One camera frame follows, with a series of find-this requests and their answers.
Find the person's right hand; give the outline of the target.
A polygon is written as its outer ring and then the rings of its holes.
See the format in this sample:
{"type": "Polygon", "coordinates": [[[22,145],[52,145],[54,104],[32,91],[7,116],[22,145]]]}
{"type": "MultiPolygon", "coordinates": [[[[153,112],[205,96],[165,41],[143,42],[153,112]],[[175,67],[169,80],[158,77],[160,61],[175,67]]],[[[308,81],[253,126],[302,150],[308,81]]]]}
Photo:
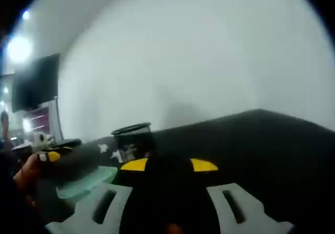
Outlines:
{"type": "Polygon", "coordinates": [[[183,229],[177,224],[169,224],[166,227],[166,234],[183,234],[183,229]]]}

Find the person's left hand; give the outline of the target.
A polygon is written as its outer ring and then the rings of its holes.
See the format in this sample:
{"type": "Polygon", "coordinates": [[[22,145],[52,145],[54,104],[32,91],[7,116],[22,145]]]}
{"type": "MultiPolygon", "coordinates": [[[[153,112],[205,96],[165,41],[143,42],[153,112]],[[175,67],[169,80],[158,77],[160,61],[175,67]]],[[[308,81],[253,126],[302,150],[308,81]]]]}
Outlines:
{"type": "Polygon", "coordinates": [[[51,169],[51,162],[41,161],[40,155],[33,153],[13,176],[13,180],[20,191],[35,195],[38,180],[40,177],[47,177],[51,169]]]}

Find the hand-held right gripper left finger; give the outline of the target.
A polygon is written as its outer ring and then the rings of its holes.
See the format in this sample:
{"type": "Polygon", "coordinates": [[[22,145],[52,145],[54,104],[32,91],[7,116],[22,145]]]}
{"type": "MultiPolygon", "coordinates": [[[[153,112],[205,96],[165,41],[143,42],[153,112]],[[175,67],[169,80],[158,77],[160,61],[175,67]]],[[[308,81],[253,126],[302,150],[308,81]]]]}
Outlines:
{"type": "Polygon", "coordinates": [[[73,213],[46,225],[50,233],[165,233],[163,158],[131,161],[76,200],[73,213]]]}

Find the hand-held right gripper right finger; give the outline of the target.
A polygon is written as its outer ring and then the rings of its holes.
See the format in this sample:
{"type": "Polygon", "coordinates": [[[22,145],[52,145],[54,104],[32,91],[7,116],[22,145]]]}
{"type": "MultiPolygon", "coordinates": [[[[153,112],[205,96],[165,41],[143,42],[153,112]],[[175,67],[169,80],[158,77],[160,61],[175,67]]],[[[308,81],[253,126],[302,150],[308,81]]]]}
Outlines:
{"type": "Polygon", "coordinates": [[[294,228],[289,221],[271,218],[263,203],[236,183],[201,184],[202,175],[218,173],[215,164],[192,158],[189,167],[184,198],[173,206],[170,219],[184,233],[290,233],[294,228]]]}

